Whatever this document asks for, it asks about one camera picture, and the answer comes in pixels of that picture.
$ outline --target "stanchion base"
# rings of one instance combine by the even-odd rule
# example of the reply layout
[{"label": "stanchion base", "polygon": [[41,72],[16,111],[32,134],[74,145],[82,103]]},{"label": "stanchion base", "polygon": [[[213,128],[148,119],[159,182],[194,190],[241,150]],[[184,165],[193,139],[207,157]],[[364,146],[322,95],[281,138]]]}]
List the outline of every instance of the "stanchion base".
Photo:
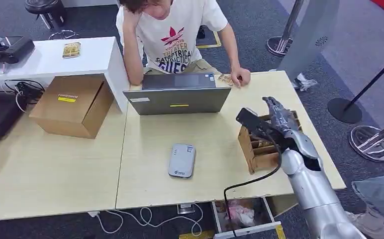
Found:
[{"label": "stanchion base", "polygon": [[381,142],[373,141],[370,143],[372,147],[368,150],[362,151],[360,149],[361,144],[368,141],[368,139],[380,131],[379,128],[368,125],[356,126],[349,134],[349,143],[362,157],[375,162],[384,162],[384,140]]},{"label": "stanchion base", "polygon": [[277,47],[279,46],[281,38],[282,38],[281,36],[273,36],[267,40],[268,51],[271,52],[272,54],[276,55],[276,56],[285,56],[287,54],[288,49],[290,48],[291,44],[293,43],[293,39],[289,38],[284,51],[279,52],[279,51],[277,51]]},{"label": "stanchion base", "polygon": [[356,105],[351,105],[346,111],[344,108],[350,103],[349,100],[335,98],[328,102],[328,111],[332,116],[344,123],[357,123],[362,119],[362,111]]}]

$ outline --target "wooden organizer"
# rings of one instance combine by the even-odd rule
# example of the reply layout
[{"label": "wooden organizer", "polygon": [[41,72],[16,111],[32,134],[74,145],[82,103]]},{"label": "wooden organizer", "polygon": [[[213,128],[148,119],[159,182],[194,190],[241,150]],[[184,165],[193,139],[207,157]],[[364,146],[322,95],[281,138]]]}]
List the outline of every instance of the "wooden organizer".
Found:
[{"label": "wooden organizer", "polygon": [[[292,111],[292,113],[299,126],[299,131],[302,131],[296,111]],[[270,116],[259,116],[259,118],[271,123]],[[279,154],[271,142],[252,138],[248,129],[244,126],[240,128],[237,139],[239,140],[240,147],[242,148],[246,162],[248,163],[250,174],[254,174],[255,171],[258,170],[273,168],[278,165]]]}]

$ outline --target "open drawer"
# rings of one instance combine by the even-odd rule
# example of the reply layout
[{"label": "open drawer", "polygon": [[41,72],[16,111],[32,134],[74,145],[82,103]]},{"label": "open drawer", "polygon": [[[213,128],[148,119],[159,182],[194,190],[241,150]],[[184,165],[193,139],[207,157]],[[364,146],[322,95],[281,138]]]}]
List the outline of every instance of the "open drawer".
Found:
[{"label": "open drawer", "polygon": [[[276,230],[278,238],[285,238],[281,222],[274,221],[273,214],[271,213],[265,198],[238,199],[234,201],[235,208],[237,209],[235,211],[242,212],[241,215],[243,221],[248,225],[246,226],[245,224],[241,223],[240,220],[238,220],[239,223],[233,223],[233,227],[237,236],[254,234],[268,230]],[[214,239],[233,238],[234,234],[231,231],[232,228],[230,227],[228,221],[227,207],[225,206],[224,201],[212,202],[212,209],[214,212],[214,219],[216,222],[217,230],[217,233],[214,235]]]}]

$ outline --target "gray carpet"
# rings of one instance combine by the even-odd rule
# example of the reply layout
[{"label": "gray carpet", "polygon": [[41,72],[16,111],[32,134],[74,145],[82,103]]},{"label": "gray carpet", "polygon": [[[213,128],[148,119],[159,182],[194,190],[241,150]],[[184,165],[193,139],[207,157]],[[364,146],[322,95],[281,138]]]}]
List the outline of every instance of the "gray carpet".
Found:
[{"label": "gray carpet", "polygon": [[[223,0],[219,1],[222,10],[235,30],[239,46],[241,65],[251,71],[267,71],[276,68],[281,58],[268,53],[265,41],[283,31],[288,14],[275,0]],[[45,40],[50,32],[35,16],[23,9],[23,1],[0,1],[0,35],[26,35],[34,40]],[[69,19],[65,29],[77,31],[82,37],[118,36],[114,26],[116,6],[82,7],[68,9]],[[221,72],[228,72],[228,58],[222,47],[201,50],[203,57]],[[327,111],[327,102],[335,97],[352,96],[342,79],[326,60],[319,57],[305,71],[308,78],[316,78],[319,85],[307,92],[299,93],[312,122],[314,123],[328,152],[332,156],[343,180],[349,187],[352,180],[366,179],[384,175],[384,163],[373,163],[357,155],[348,145],[347,134],[354,125],[335,120]],[[367,112],[364,112],[361,124],[376,125]],[[364,203],[351,189],[337,192],[346,210],[361,212]],[[202,204],[204,209],[204,229],[213,229],[214,224],[209,204]],[[175,207],[153,208],[153,222],[159,222],[176,214]],[[112,230],[119,224],[116,216],[102,214],[103,222]],[[299,207],[295,207],[279,218],[287,238],[309,238],[304,218]],[[125,217],[125,226],[114,235],[101,231],[97,219],[88,214],[50,216],[32,219],[0,221],[1,239],[81,239],[96,238],[162,238],[175,239],[179,234],[188,233],[192,223],[186,221],[170,222],[164,227],[153,229],[138,226],[132,219]],[[243,238],[276,238],[273,232]]]}]

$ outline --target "khaki pants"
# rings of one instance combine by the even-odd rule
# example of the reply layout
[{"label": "khaki pants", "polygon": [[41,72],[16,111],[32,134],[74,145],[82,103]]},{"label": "khaki pants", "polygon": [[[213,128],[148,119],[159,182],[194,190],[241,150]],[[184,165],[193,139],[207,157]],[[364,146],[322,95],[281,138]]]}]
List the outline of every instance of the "khaki pants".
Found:
[{"label": "khaki pants", "polygon": [[[186,69],[183,71],[183,73],[190,73],[190,72],[212,72],[215,75],[221,75],[217,69],[212,67],[207,61],[204,59],[200,59],[197,61],[194,61],[186,67]],[[152,69],[149,67],[144,68],[144,74],[145,75],[163,75],[164,72],[158,71],[156,69]]]}]

